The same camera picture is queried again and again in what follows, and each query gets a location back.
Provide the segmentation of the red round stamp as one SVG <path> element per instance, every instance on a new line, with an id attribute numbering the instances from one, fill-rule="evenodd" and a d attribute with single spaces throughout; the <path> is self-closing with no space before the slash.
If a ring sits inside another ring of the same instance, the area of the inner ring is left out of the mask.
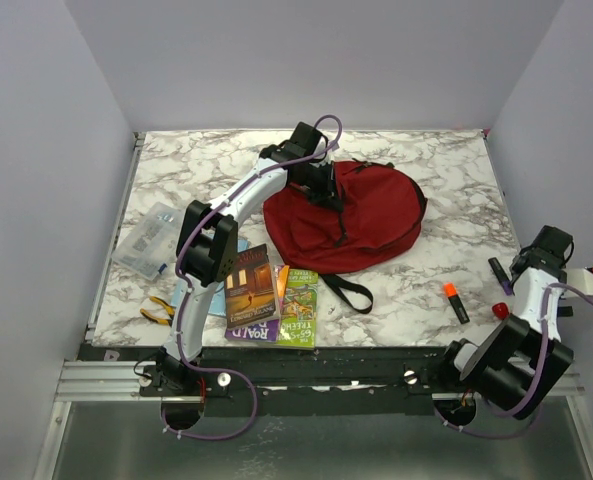
<path id="1" fill-rule="evenodd" d="M 492 312 L 494 316 L 499 320 L 505 320 L 510 315 L 509 307 L 504 302 L 494 304 L 492 306 Z"/>

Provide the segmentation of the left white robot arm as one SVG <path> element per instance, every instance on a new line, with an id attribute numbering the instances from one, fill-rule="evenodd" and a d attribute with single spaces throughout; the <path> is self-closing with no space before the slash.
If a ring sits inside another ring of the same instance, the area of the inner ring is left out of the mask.
<path id="1" fill-rule="evenodd" d="M 264 149 L 251 170 L 225 193 L 187 206 L 175 266 L 184 283 L 183 297 L 163 345 L 165 355 L 175 360 L 163 373 L 163 382 L 173 393 L 185 395 L 197 385 L 199 368 L 191 361 L 203 347 L 212 297 L 236 260 L 239 227 L 286 187 L 298 167 L 319 162 L 337 149 L 342 130 L 340 119 L 332 114 L 312 126 L 301 123 L 284 145 Z"/>

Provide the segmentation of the purple black highlighter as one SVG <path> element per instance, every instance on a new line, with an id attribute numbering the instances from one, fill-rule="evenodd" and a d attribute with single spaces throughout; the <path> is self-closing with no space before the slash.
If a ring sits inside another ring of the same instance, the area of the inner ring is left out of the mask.
<path id="1" fill-rule="evenodd" d="M 502 267 L 500 261 L 497 257 L 491 257 L 488 259 L 488 264 L 494 274 L 496 280 L 498 281 L 499 285 L 501 286 L 503 292 L 507 296 L 513 296 L 514 292 L 511 286 L 511 281 L 505 272 L 504 268 Z"/>

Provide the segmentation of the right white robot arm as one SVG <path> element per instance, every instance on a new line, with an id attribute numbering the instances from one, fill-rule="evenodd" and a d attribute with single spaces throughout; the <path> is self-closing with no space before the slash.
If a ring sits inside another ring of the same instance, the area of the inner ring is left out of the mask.
<path id="1" fill-rule="evenodd" d="M 471 389 L 515 419 L 536 409 L 574 359 L 557 328 L 573 245 L 570 234 L 545 225 L 520 250 L 510 266 L 512 310 L 482 344 L 461 339 L 447 347 L 435 370 L 443 389 Z"/>

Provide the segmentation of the red backpack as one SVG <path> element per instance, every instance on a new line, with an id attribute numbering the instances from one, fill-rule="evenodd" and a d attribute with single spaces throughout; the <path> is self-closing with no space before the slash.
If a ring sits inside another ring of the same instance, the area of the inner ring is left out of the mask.
<path id="1" fill-rule="evenodd" d="M 402 255 L 419 238 L 428 200 L 418 183 L 393 164 L 333 163 L 343 211 L 313 206 L 289 183 L 263 204 L 265 227 L 279 255 L 292 268 L 312 270 L 345 304 L 347 291 L 362 295 L 372 311 L 373 293 L 343 276 Z"/>

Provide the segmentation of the orange black highlighter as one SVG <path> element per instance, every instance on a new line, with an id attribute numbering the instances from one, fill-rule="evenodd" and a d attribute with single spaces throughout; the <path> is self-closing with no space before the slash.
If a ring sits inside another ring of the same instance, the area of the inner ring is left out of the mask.
<path id="1" fill-rule="evenodd" d="M 470 322 L 470 317 L 465 309 L 465 306 L 459 296 L 459 293 L 453 283 L 445 283 L 443 285 L 445 295 L 455 312 L 455 315 L 461 324 Z"/>

